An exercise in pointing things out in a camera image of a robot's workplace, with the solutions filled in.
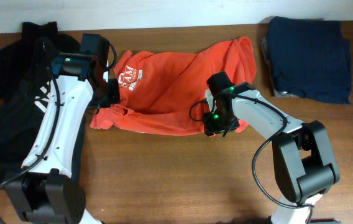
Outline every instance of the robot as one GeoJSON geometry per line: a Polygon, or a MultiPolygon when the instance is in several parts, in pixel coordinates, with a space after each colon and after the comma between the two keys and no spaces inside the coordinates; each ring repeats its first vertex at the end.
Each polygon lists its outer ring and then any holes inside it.
{"type": "MultiPolygon", "coordinates": [[[[8,177],[4,189],[20,220],[32,223],[102,224],[85,209],[84,190],[71,180],[78,127],[87,108],[120,103],[116,79],[104,81],[109,48],[100,35],[84,34],[78,54],[60,53],[47,68],[52,81],[50,100],[40,131],[22,171],[8,177]]],[[[248,122],[266,141],[252,161],[252,173],[260,190],[278,205],[266,223],[304,224],[311,220],[314,204],[339,182],[339,169],[325,127],[319,121],[305,123],[270,104],[252,85],[233,84],[225,72],[207,81],[206,99],[211,111],[202,119],[208,136],[235,130],[238,120],[248,122]],[[257,178],[255,162],[272,142],[275,178],[280,200],[269,195],[257,178]],[[301,159],[299,150],[311,151],[301,159]]]]}

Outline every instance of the white background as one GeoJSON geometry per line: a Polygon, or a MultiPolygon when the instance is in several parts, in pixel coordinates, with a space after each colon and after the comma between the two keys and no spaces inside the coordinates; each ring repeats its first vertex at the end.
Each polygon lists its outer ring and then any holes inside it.
{"type": "Polygon", "coordinates": [[[256,24],[270,16],[353,20],[353,0],[0,0],[0,32],[20,32],[24,21],[87,30],[256,24]]]}

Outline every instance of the black cloth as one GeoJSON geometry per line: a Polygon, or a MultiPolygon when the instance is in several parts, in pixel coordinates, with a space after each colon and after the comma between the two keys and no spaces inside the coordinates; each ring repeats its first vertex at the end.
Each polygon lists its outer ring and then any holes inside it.
{"type": "Polygon", "coordinates": [[[339,21],[275,17],[267,47],[277,91],[325,103],[349,103],[352,90],[350,42],[339,21]]]}
{"type": "Polygon", "coordinates": [[[77,53],[79,43],[66,34],[58,34],[56,22],[43,26],[31,22],[22,24],[22,38],[0,50],[0,98],[9,101],[17,90],[21,78],[29,69],[34,43],[40,37],[47,37],[62,52],[77,53]]]}
{"type": "MultiPolygon", "coordinates": [[[[75,40],[66,53],[78,51],[75,40]]],[[[33,44],[33,54],[29,59],[29,69],[19,82],[18,88],[7,102],[0,106],[0,183],[7,172],[19,172],[23,160],[31,150],[41,126],[49,101],[50,75],[46,68],[59,54],[50,39],[41,37],[33,44]]],[[[81,122],[73,151],[80,158],[83,148],[85,121],[81,122]]],[[[80,164],[72,164],[72,179],[77,182],[80,164]]]]}

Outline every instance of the dark blue cloth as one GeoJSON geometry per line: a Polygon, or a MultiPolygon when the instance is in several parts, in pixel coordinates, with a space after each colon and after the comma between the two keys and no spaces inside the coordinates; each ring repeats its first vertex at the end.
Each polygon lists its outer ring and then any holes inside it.
{"type": "Polygon", "coordinates": [[[275,17],[267,47],[277,91],[324,103],[349,104],[351,51],[339,21],[275,17]]]}

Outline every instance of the table surface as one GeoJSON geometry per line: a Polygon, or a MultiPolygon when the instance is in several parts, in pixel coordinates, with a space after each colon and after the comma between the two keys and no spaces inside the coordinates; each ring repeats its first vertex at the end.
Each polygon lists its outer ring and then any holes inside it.
{"type": "MultiPolygon", "coordinates": [[[[353,90],[351,105],[272,98],[259,47],[266,24],[85,32],[110,40],[119,57],[125,50],[197,53],[216,42],[248,36],[258,66],[254,85],[263,96],[286,113],[304,121],[317,119],[327,128],[341,181],[316,204],[314,218],[353,223],[353,90]]],[[[84,32],[66,33],[80,41],[84,32]]],[[[353,82],[353,22],[343,22],[342,33],[351,40],[353,82]]],[[[0,34],[0,49],[20,37],[0,34]]],[[[88,121],[80,182],[88,198],[86,208],[106,223],[240,222],[268,217],[276,208],[252,178],[252,156],[264,139],[251,127],[226,138],[175,137],[91,129],[88,121]]],[[[279,198],[272,161],[268,146],[257,170],[264,187],[279,198]]],[[[4,192],[0,192],[0,211],[8,223],[20,223],[4,192]]]]}

